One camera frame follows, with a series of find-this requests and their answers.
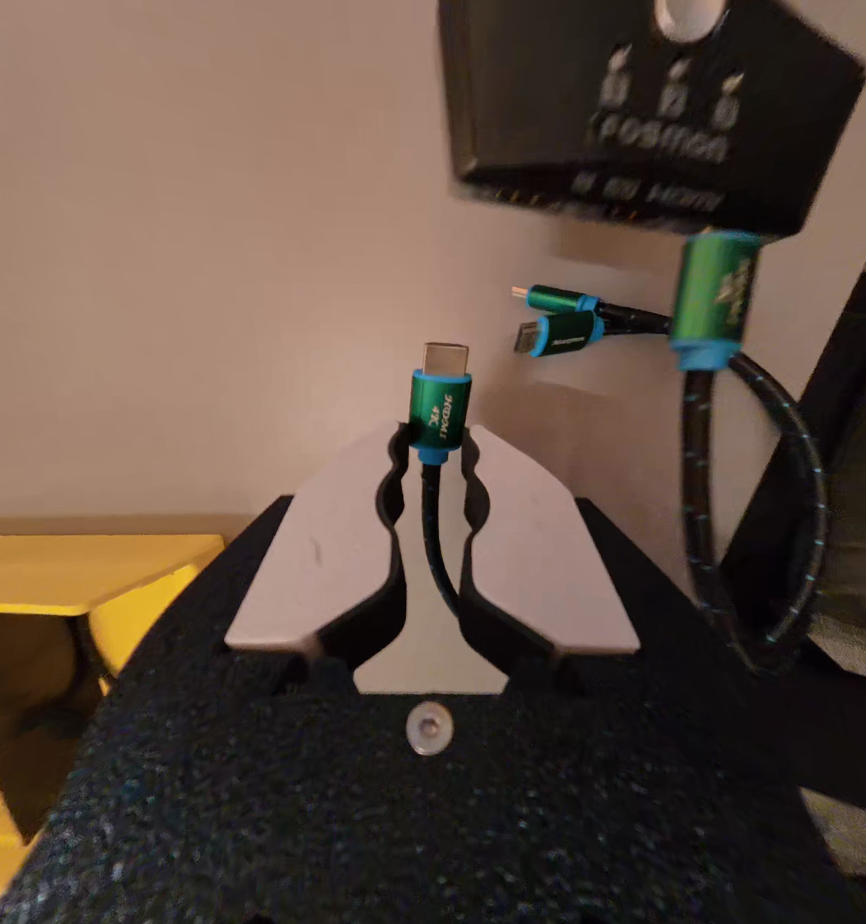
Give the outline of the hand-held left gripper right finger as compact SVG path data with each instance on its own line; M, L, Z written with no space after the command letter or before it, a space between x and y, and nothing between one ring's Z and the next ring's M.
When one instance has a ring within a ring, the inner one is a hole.
M641 642L569 489L480 424L462 442L462 636L487 661L631 656Z

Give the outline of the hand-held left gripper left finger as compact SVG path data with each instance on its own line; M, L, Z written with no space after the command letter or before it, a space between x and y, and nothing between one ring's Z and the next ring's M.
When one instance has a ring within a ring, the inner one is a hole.
M368 661L403 630L396 525L408 428L379 426L293 496L225 636L240 652Z

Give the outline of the black braided cable green plugs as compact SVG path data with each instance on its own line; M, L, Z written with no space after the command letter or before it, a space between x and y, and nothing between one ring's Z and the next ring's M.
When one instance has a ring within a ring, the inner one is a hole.
M596 309L549 314L519 327L515 354L542 359L577 352L598 342L606 325ZM434 583L454 617L461 614L441 550L439 500L441 468L462 445L473 377L464 345L431 342L425 345L422 366L412 377L408 425L412 448L421 465L421 516L427 565Z
M681 518L694 592L708 623L754 673L778 670L807 635L830 523L824 463L801 410L770 373L741 351L762 246L760 237L738 231L688 237L670 317L542 284L511 291L540 312L536 320L519 326L516 354L542 359L572 353L605 336L668 338L683 375ZM809 504L810 543L801 570L785 608L764 629L750 629L741 621L716 560L711 411L716 375L726 369L748 386L787 439Z

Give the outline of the yellow plastic bin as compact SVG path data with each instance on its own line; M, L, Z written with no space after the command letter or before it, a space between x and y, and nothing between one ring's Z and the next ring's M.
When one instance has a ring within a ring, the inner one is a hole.
M0 536L0 894L103 697L218 535Z

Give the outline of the black video switch box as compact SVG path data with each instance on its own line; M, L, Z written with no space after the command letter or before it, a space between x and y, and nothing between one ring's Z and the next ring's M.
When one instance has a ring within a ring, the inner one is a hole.
M593 221L797 234L866 66L786 2L444 1L453 175Z

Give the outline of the grey desk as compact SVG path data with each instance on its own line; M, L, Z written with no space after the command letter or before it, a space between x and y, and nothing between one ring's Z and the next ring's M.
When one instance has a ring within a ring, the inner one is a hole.
M670 317L685 240L728 231L467 191L452 170L438 10L0 2L0 525L147 513L192 525L293 489L263 539L238 536L175 600L145 652L180 604L215 602L233 555L240 588L215 615L188 617L191 642L211 630L218 653L311 671L378 656L307 661L234 651L225 636L293 496L334 456L406 426L408 467L422 469L409 404L431 342L469 349L463 438L484 426L579 509L582 488L606 512L636 493L639 513L660 519L639 541L656 533L686 559L683 375L668 338L515 354L540 312L511 291L542 284ZM461 602L448 625L461 633L465 491L461 445L439 500ZM626 600L650 580L598 550L640 650L488 661L495 670L652 653Z

